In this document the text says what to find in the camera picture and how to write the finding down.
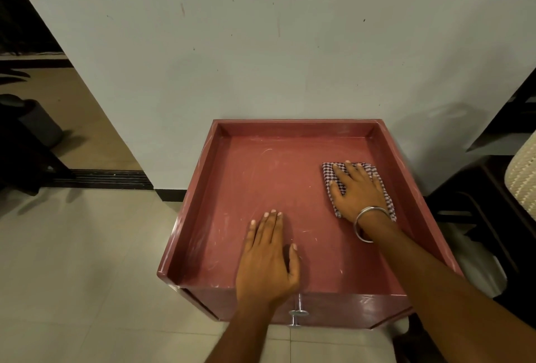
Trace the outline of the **person's right hand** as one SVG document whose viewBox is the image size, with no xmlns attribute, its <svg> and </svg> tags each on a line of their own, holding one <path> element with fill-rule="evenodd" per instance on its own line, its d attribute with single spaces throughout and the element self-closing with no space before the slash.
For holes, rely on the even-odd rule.
<svg viewBox="0 0 536 363">
<path fill-rule="evenodd" d="M 344 178 L 347 176 L 335 164 L 333 171 L 344 184 Z M 386 209 L 385 198 L 383 191 L 379 192 L 374 186 L 372 179 L 369 178 L 367 172 L 363 169 L 363 184 L 346 186 L 346 194 L 344 195 L 344 208 L 338 208 L 343 217 L 349 222 L 358 215 L 359 211 L 367 206 L 379 206 Z M 392 220 L 387 219 L 379 212 L 370 212 L 361 220 L 364 230 L 369 230 L 373 226 L 382 223 L 391 223 Z"/>
</svg>

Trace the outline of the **person's left hand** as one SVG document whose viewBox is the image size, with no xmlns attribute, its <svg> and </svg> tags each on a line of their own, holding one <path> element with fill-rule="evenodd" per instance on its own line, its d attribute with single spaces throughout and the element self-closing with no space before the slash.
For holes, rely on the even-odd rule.
<svg viewBox="0 0 536 363">
<path fill-rule="evenodd" d="M 245 246 L 236 276 L 237 302 L 259 301 L 270 305 L 274 311 L 298 291 L 289 284 L 289 246 L 284 244 L 284 215 L 277 210 L 277 224 L 272 244 L 273 252 L 264 249 L 265 212 L 257 221 L 256 249 L 251 258 L 246 258 Z"/>
</svg>

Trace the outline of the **checkered cleaning cloth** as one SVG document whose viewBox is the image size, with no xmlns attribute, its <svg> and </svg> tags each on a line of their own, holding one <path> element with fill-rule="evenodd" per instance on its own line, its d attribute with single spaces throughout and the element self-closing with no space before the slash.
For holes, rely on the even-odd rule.
<svg viewBox="0 0 536 363">
<path fill-rule="evenodd" d="M 346 194 L 346 186 L 338 178 L 338 176 L 334 173 L 334 171 L 333 171 L 333 165 L 334 164 L 342 172 L 344 172 L 346 175 L 349 176 L 350 174 L 345 168 L 345 163 L 328 162 L 328 163 L 322 163 L 322 165 L 321 165 L 322 172 L 323 172 L 324 183 L 325 183 L 325 186 L 326 186 L 328 197 L 329 197 L 329 199 L 330 199 L 330 201 L 332 203 L 334 213 L 335 213 L 337 218 L 342 219 L 343 215 L 340 213 L 339 209 L 336 207 L 334 199 L 333 199 L 333 197 L 331 195 L 330 185 L 331 185 L 332 181 L 333 181 L 333 183 L 337 184 L 337 187 L 338 187 L 338 189 L 339 189 L 339 191 L 340 191 L 342 196 L 344 196 Z M 374 165 L 370 164 L 370 163 L 360 163 L 360 164 L 361 164 L 361 167 L 367 172 L 367 174 L 369 175 L 370 179 L 376 178 L 379 181 L 379 183 L 380 183 L 380 185 L 382 187 L 382 190 L 383 190 L 383 195 L 384 195 L 385 203 L 386 203 L 386 209 L 387 209 L 387 211 L 388 211 L 388 213 L 390 215 L 390 218 L 394 222 L 396 222 L 397 221 L 397 215 L 396 215 L 396 211 L 395 211 L 395 208 L 394 208 L 393 201 L 392 201 L 390 195 L 387 193 L 387 191 L 385 189 L 384 182 L 383 182 L 382 178 L 380 177 L 380 175 L 379 175 L 379 173 L 377 171 L 377 168 Z"/>
</svg>

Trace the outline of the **person's right forearm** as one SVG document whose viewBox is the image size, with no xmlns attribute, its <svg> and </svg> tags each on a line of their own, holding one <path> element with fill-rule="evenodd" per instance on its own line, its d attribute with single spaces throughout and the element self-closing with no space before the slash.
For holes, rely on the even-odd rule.
<svg viewBox="0 0 536 363">
<path fill-rule="evenodd" d="M 536 330 L 409 238 L 378 207 L 356 223 L 376 244 L 448 363 L 536 363 Z"/>
</svg>

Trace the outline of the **person's left forearm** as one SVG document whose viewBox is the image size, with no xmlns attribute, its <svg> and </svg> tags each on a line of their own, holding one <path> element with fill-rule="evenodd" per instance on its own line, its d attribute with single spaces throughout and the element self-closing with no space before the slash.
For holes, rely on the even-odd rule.
<svg viewBox="0 0 536 363">
<path fill-rule="evenodd" d="M 204 363 L 260 363 L 274 309 L 259 301 L 239 303 Z"/>
</svg>

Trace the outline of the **silver bangle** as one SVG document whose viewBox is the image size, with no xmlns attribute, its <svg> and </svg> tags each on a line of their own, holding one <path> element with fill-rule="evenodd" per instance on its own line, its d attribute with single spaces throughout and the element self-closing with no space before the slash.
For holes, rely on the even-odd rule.
<svg viewBox="0 0 536 363">
<path fill-rule="evenodd" d="M 364 243 L 374 243 L 370 235 L 364 230 L 361 220 L 366 217 L 370 212 L 379 212 L 383 214 L 387 219 L 391 220 L 390 213 L 379 206 L 367 206 L 364 209 L 360 210 L 356 218 L 353 220 L 353 230 L 356 236 Z"/>
</svg>

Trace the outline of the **red wooden drawer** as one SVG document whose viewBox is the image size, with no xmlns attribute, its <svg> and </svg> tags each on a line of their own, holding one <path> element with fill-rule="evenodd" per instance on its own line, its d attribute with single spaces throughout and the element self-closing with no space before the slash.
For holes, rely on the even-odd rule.
<svg viewBox="0 0 536 363">
<path fill-rule="evenodd" d="M 336 217 L 321 165 L 370 163 L 400 229 L 462 274 L 390 132 L 381 120 L 215 120 L 184 196 L 157 276 L 207 316 L 228 322 L 247 226 L 282 212 L 295 243 L 301 326 L 373 329 L 413 312 L 377 248 Z"/>
</svg>

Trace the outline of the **silver drawer knob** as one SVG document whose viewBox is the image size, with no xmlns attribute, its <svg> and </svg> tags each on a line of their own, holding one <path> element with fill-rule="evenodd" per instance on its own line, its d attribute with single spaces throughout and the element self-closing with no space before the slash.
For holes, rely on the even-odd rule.
<svg viewBox="0 0 536 363">
<path fill-rule="evenodd" d="M 293 309 L 289 311 L 291 322 L 288 325 L 289 328 L 299 328 L 300 319 L 308 317 L 310 313 L 303 306 L 303 297 L 301 293 L 298 293 L 294 298 Z"/>
</svg>

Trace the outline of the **dark wooden chair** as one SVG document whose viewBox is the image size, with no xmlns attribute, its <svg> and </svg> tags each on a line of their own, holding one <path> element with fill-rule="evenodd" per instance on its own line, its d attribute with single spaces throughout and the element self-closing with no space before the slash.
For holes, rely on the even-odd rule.
<svg viewBox="0 0 536 363">
<path fill-rule="evenodd" d="M 507 190 L 513 156 L 487 156 L 426 197 L 462 271 L 503 305 L 536 305 L 536 221 Z"/>
</svg>

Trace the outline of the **cream woven chair cushion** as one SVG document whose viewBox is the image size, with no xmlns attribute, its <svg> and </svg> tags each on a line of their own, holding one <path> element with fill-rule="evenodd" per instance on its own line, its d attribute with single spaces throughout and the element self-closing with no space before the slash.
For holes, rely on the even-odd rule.
<svg viewBox="0 0 536 363">
<path fill-rule="evenodd" d="M 514 199 L 536 221 L 536 130 L 513 156 L 504 182 Z"/>
</svg>

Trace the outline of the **black door floor track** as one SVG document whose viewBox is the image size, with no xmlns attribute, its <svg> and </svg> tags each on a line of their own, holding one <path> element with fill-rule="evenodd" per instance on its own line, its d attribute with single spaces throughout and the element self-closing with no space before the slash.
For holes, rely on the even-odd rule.
<svg viewBox="0 0 536 363">
<path fill-rule="evenodd" d="M 72 169 L 70 177 L 54 177 L 44 188 L 154 190 L 142 170 Z"/>
</svg>

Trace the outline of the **dark grey cylinder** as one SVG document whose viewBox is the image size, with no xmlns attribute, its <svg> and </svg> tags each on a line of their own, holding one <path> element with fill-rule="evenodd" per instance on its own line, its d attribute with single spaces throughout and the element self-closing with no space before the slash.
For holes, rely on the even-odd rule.
<svg viewBox="0 0 536 363">
<path fill-rule="evenodd" d="M 18 120 L 45 147 L 52 149 L 63 139 L 64 132 L 35 100 L 23 100 L 23 107 Z"/>
</svg>

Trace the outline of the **black furniture leg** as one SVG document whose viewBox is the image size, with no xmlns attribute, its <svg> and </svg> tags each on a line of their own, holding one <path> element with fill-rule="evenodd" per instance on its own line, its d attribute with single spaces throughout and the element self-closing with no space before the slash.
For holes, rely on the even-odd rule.
<svg viewBox="0 0 536 363">
<path fill-rule="evenodd" d="M 45 182 L 70 177 L 71 170 L 19 122 L 23 100 L 0 94 L 0 191 L 35 196 Z"/>
</svg>

